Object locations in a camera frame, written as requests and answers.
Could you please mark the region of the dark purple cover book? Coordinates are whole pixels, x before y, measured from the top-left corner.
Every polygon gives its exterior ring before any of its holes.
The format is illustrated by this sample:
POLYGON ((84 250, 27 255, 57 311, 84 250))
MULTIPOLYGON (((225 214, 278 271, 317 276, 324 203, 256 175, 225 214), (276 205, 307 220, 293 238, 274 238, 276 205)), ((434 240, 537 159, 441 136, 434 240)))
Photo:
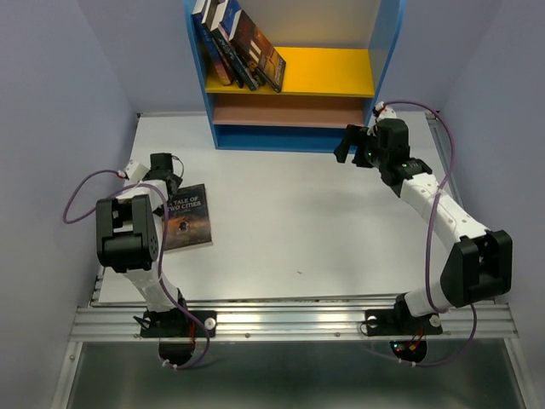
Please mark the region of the dark purple cover book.
POLYGON ((166 231, 167 251, 212 245, 208 200, 203 183, 180 187, 169 200, 166 231))

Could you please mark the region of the Kate DiCamillo dark book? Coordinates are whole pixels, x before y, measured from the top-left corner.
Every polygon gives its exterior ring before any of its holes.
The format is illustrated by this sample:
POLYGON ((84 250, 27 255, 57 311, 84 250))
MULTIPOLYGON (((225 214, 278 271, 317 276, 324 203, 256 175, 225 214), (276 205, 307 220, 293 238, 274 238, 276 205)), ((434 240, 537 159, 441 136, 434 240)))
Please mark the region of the Kate DiCamillo dark book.
POLYGON ((252 71, 276 93, 282 92, 286 61, 242 9, 235 14, 229 41, 252 71))

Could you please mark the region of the Three Days to See book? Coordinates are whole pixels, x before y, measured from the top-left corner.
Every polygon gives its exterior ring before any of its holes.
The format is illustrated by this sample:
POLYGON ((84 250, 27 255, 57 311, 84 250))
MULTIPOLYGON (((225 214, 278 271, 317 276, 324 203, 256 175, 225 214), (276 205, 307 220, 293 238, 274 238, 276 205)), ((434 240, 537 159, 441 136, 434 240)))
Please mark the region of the Three Days to See book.
POLYGON ((210 36, 213 38, 218 50, 221 52, 222 58, 226 66, 228 67, 229 72, 232 74, 233 82, 231 85, 235 84, 238 88, 242 89, 245 86, 244 80, 240 77, 236 68, 233 68, 231 65, 231 55, 229 51, 223 45, 223 39, 221 38, 220 31, 220 21, 221 21, 221 12, 223 11, 224 2, 223 1, 207 1, 207 7, 204 15, 204 26, 208 29, 210 36))

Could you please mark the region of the Jane Eyre blue book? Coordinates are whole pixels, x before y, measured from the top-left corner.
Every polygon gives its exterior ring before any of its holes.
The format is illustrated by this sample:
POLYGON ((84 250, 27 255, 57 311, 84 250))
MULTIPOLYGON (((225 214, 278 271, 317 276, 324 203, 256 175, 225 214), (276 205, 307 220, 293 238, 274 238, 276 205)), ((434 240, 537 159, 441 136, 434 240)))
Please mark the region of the Jane Eyre blue book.
POLYGON ((210 36, 208 29, 203 23, 207 3, 207 1, 197 1, 195 3, 192 11, 192 22, 221 85, 228 86, 233 82, 232 74, 229 72, 221 52, 218 50, 213 38, 210 36))

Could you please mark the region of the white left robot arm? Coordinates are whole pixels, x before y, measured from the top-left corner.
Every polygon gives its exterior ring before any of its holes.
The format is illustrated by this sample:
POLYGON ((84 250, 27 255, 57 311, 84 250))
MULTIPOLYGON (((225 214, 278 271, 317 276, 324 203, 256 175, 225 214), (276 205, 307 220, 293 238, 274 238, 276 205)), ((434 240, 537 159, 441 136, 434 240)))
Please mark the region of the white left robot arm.
POLYGON ((127 279, 141 294, 146 311, 135 321, 142 337, 179 337, 189 328, 184 297, 163 272, 164 204, 178 191, 170 153, 153 153, 150 165, 129 161, 118 175, 129 185, 95 208, 96 248, 101 266, 127 279))

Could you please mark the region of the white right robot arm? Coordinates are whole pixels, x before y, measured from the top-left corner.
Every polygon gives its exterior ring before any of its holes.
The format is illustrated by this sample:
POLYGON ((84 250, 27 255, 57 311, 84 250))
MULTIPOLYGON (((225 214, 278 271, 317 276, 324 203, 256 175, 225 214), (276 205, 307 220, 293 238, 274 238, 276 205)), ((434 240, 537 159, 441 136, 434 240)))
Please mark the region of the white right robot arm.
POLYGON ((353 163, 378 169, 383 183, 427 222, 427 237, 438 237, 449 252, 438 279, 426 278, 420 290, 398 295, 390 309, 367 313, 369 336, 411 335, 421 329, 440 334, 439 313, 510 291, 511 237, 475 221, 442 191, 432 169, 411 157, 403 120, 382 119, 370 128, 349 124, 334 150, 336 161, 345 162, 351 149, 353 163))

